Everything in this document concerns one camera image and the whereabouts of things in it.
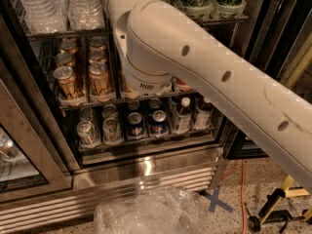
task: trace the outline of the plastic bag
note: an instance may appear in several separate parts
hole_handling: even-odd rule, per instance
[[[101,203],[95,211],[95,234],[200,233],[207,209],[196,193],[166,187],[137,197]]]

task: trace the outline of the orange cable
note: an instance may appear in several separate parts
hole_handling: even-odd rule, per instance
[[[246,234],[246,210],[244,205],[244,180],[245,180],[245,160],[242,160],[242,180],[241,180],[241,204],[243,216],[243,234]]]
[[[237,164],[238,164],[238,160],[235,161],[235,163],[234,163],[233,167],[231,168],[231,170],[228,171],[226,174],[224,174],[221,179],[225,179],[226,177],[230,176],[235,171],[235,169],[237,167]]]

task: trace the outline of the dark bottle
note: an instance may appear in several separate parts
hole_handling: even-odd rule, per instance
[[[210,117],[214,106],[207,97],[203,97],[198,100],[195,105],[195,111],[192,117],[192,129],[193,130],[205,130],[210,124]]]
[[[177,134],[183,134],[188,131],[191,116],[191,100],[189,97],[184,97],[173,113],[173,129]]]

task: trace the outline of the refrigerator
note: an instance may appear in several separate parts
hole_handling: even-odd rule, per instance
[[[262,71],[289,81],[290,68],[310,34],[310,0],[245,0],[234,19],[195,19],[217,40]],[[189,191],[214,189],[231,159],[265,157],[266,154],[216,107],[204,131],[154,136],[148,125],[148,103],[158,98],[170,114],[172,97],[193,100],[196,91],[175,86],[161,95],[125,96],[120,60],[109,20],[91,30],[31,33],[20,0],[0,0],[0,135],[11,153],[0,159],[0,233],[92,215],[99,202],[133,197],[139,191],[176,186]],[[90,94],[86,66],[93,37],[107,44],[113,93],[110,100]],[[53,76],[59,44],[75,38],[84,66],[85,102],[61,103]],[[305,65],[292,89],[311,99],[308,84],[311,65]],[[145,119],[145,135],[129,135],[127,104],[138,100]],[[101,112],[113,104],[118,111],[123,141],[104,141]],[[79,142],[77,125],[82,108],[97,116],[99,144]]]

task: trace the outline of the tape mark on floor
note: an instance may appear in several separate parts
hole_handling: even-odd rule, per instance
[[[204,191],[202,195],[211,201],[211,205],[209,206],[209,212],[214,213],[216,206],[219,206],[226,211],[233,213],[233,208],[231,208],[229,205],[225,204],[224,202],[220,201],[218,199],[218,194],[220,193],[220,186],[218,186],[215,190],[213,195],[209,194],[207,191]]]

